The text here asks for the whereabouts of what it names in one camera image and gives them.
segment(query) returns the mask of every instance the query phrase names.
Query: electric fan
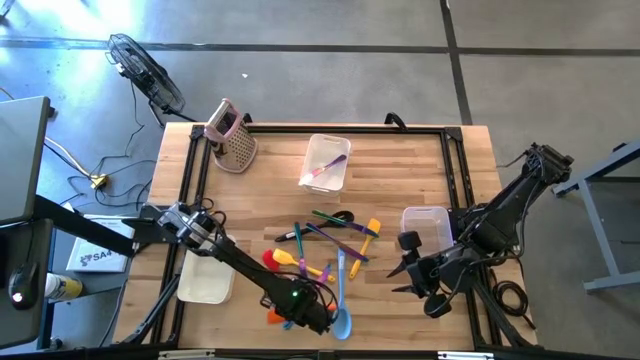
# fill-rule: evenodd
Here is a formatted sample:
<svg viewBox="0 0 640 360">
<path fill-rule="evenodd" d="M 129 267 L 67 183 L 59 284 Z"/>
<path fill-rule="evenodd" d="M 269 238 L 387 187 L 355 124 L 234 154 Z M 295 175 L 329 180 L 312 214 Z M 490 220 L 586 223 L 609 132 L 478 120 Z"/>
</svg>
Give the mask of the electric fan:
<svg viewBox="0 0 640 360">
<path fill-rule="evenodd" d="M 178 87 L 171 81 L 167 70 L 160 66 L 149 54 L 131 37 L 125 34 L 114 34 L 107 43 L 109 62 L 116 66 L 121 76 L 131 82 L 149 99 L 149 109 L 161 128 L 154 106 L 163 113 L 176 115 L 185 120 L 196 120 L 181 114 L 185 101 Z"/>
</svg>

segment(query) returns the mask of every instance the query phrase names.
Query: gray floor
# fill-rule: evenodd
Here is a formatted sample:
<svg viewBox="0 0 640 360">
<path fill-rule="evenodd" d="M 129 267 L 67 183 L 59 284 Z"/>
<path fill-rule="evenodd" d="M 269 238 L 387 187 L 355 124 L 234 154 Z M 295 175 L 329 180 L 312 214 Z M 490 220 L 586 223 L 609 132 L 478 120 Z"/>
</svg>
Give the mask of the gray floor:
<svg viewBox="0 0 640 360">
<path fill-rule="evenodd" d="M 459 46 L 640 45 L 640 3 L 632 0 L 449 4 Z M 18 0 L 0 26 L 0 36 L 9 38 L 105 40 L 112 32 L 166 43 L 447 44 L 437 0 Z M 104 155 L 121 154 L 137 128 L 129 84 L 103 53 L 0 47 L 0 86 L 16 97 L 50 96 L 59 113 L 48 136 L 88 167 Z M 182 90 L 185 113 L 201 119 L 227 96 L 256 121 L 379 122 L 388 111 L 411 124 L 461 121 L 447 54 L 159 51 L 152 56 Z M 462 55 L 461 65 L 473 123 L 489 126 L 499 163 L 536 141 L 572 155 L 579 172 L 640 133 L 640 57 Z M 155 158 L 162 133 L 140 93 L 137 110 L 147 126 L 133 142 L 132 158 L 113 160 L 106 170 Z M 152 170 L 153 164 L 143 164 L 122 172 L 108 191 L 117 194 L 144 183 Z M 516 173 L 515 167 L 501 170 L 503 184 Z M 41 194 L 56 201 L 74 194 L 66 182 L 73 170 L 48 152 L 41 174 Z M 89 193 L 86 184 L 79 182 L 78 188 Z M 100 206 L 89 194 L 73 203 L 90 213 L 133 210 Z M 541 344 L 638 357 L 640 287 L 592 296 L 582 290 L 583 281 L 606 275 L 606 267 L 579 196 L 557 200 L 547 193 L 531 209 L 524 265 Z M 54 335 L 71 348 L 96 345 L 115 297 L 105 293 L 58 305 Z M 78 314 L 89 320 L 79 323 Z M 29 346 L 9 351 L 24 349 Z"/>
</svg>

